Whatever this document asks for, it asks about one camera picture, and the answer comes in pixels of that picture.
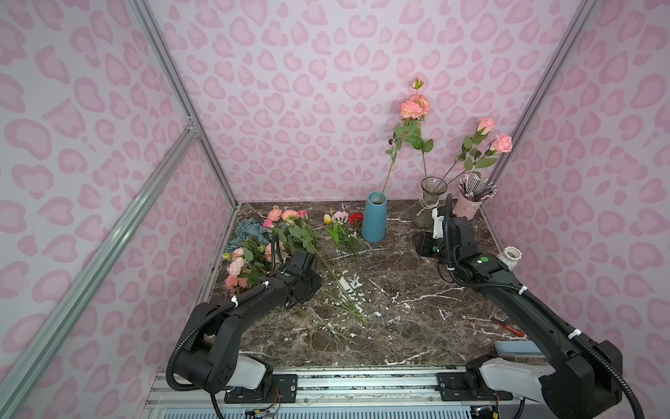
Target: small white vase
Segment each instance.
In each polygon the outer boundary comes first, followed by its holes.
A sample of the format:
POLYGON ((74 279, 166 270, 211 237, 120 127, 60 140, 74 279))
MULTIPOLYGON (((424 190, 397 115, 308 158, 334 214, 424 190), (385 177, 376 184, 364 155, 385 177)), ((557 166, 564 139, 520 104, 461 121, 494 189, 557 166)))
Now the small white vase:
POLYGON ((498 254, 498 259, 503 262, 509 270, 513 270, 521 259, 521 250, 516 247, 507 246, 498 254))

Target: red flower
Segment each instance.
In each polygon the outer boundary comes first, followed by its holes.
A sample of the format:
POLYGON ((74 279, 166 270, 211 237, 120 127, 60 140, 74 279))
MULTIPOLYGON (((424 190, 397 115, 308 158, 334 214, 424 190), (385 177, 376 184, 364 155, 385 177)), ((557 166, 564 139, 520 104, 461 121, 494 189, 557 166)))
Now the red flower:
POLYGON ((363 214, 361 213, 356 213, 356 214, 349 214, 349 223, 354 224, 356 221, 363 221, 363 214))

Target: pink leopard print wall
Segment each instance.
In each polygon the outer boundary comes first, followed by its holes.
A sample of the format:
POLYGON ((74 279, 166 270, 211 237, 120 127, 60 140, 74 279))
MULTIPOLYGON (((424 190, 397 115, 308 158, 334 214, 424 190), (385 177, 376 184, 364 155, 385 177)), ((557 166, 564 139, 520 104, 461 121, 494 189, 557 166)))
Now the pink leopard print wall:
POLYGON ((647 418, 670 410, 669 20, 667 2, 605 2, 486 209, 521 281, 621 349, 647 418))
POLYGON ((137 417, 230 212, 194 144, 17 418, 137 417))
POLYGON ((0 381, 184 128, 124 0, 0 5, 0 381))
MULTIPOLYGON (((479 118, 512 130, 579 1, 149 3, 237 199, 258 201, 380 189, 416 76, 442 176, 479 118)), ((388 195, 418 197, 422 178, 406 147, 388 195)))

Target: pink flower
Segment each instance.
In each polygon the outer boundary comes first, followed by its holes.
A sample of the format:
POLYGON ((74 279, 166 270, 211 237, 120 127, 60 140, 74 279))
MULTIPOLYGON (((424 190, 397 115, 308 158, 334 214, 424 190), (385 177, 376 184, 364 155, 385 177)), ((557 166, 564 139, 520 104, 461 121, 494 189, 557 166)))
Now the pink flower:
POLYGON ((349 218, 349 214, 344 211, 338 211, 333 214, 333 221, 338 221, 339 223, 346 223, 346 220, 349 218))
POLYGON ((412 102, 414 102, 414 103, 418 103, 419 106, 421 107, 421 109, 423 109, 423 111, 421 112, 421 114, 422 114, 424 117, 428 116, 428 114, 430 113, 430 102, 428 101, 428 99, 427 99, 425 96, 423 96, 423 95, 414 95, 414 96, 412 96, 412 98, 410 99, 410 101, 412 101, 412 102))
POLYGON ((267 214, 267 219, 270 221, 279 221, 279 218, 281 217, 281 210, 277 205, 273 206, 272 208, 273 210, 267 214))
POLYGON ((294 210, 286 210, 286 211, 284 211, 284 212, 281 214, 281 219, 284 220, 284 221, 288 220, 290 217, 293 217, 293 218, 295 218, 295 219, 298 218, 298 213, 297 213, 297 211, 294 211, 294 210))
POLYGON ((400 105, 400 118, 419 119, 423 115, 423 108, 416 102, 407 101, 400 105))
POLYGON ((228 273, 232 276, 238 276, 242 272, 242 267, 245 265, 245 259, 243 257, 236 257, 232 260, 230 265, 226 268, 228 273))
POLYGON ((488 149, 495 150, 498 153, 509 153, 512 151, 512 137, 505 134, 498 134, 498 138, 493 140, 488 149))
POLYGON ((235 275, 228 275, 226 278, 226 288, 232 290, 238 284, 239 280, 235 275))
POLYGON ((242 257, 245 255, 245 248, 244 247, 238 247, 235 249, 235 251, 232 253, 232 258, 236 259, 238 257, 242 257))
MULTIPOLYGON (((281 250, 284 250, 284 243, 279 242, 279 247, 281 248, 281 250)), ((277 261, 279 260, 278 255, 275 255, 275 259, 277 261)), ((268 262, 272 262, 272 244, 267 245, 265 248, 265 260, 267 260, 268 262)))
POLYGON ((477 125, 477 132, 479 132, 483 128, 484 131, 482 132, 482 134, 486 135, 490 133, 495 127, 496 127, 496 121, 494 121, 491 118, 482 118, 482 120, 479 121, 479 125, 477 125))

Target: cable tie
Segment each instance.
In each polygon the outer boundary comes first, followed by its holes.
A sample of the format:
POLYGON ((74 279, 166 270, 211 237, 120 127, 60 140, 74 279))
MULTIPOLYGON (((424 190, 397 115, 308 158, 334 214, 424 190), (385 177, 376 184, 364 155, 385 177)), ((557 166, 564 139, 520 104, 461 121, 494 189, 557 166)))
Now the cable tie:
POLYGON ((572 333, 570 333, 570 334, 567 336, 567 338, 568 338, 569 340, 572 340, 572 338, 574 338, 575 336, 579 336, 579 335, 581 335, 581 334, 582 334, 582 331, 581 331, 580 329, 576 328, 575 330, 572 331, 572 333))

